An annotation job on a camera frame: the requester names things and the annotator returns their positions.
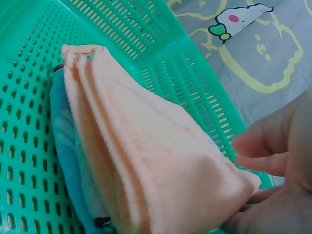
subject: folded towel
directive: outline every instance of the folded towel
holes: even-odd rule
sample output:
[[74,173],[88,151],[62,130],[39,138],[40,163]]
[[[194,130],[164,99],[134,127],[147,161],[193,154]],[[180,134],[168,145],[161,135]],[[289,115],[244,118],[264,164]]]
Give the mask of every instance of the folded towel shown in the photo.
[[50,94],[52,130],[68,194],[86,233],[103,234],[114,228],[91,175],[67,99],[63,69],[57,67]]
[[258,189],[180,106],[142,88],[111,56],[64,54],[65,86],[93,177],[121,234],[200,234]]

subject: gray bedsheet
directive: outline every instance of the gray bedsheet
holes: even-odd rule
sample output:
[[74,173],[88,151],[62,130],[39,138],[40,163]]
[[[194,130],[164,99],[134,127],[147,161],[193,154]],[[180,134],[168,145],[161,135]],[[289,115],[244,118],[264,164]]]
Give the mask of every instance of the gray bedsheet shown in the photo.
[[312,0],[167,0],[167,4],[247,126],[311,88]]

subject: teal cloth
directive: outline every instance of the teal cloth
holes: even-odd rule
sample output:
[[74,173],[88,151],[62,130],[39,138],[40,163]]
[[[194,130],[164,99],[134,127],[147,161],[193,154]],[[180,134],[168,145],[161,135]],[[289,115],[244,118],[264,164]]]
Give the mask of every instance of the teal cloth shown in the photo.
[[90,166],[75,130],[62,68],[53,75],[50,102],[52,131],[58,159],[77,216],[87,234],[115,232],[111,221],[106,222],[102,229],[95,226],[96,218],[109,220],[109,217],[101,202],[99,190],[93,180]]

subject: cartoon character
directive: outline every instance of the cartoon character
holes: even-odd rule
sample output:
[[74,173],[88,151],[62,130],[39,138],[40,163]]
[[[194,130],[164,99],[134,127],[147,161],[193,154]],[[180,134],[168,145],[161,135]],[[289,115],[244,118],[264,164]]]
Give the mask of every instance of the cartoon character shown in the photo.
[[216,25],[210,26],[208,31],[218,36],[223,43],[234,37],[239,31],[253,23],[263,13],[273,11],[272,7],[258,3],[248,7],[229,8],[216,16]]

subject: green plastic basket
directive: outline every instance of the green plastic basket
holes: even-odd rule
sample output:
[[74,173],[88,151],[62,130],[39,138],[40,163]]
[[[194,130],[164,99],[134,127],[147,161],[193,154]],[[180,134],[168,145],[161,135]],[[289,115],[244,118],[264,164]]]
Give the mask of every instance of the green plastic basket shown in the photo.
[[230,141],[244,124],[164,1],[2,0],[0,25],[0,234],[84,233],[50,123],[52,71],[64,43],[109,47],[142,86],[182,105],[234,158]]

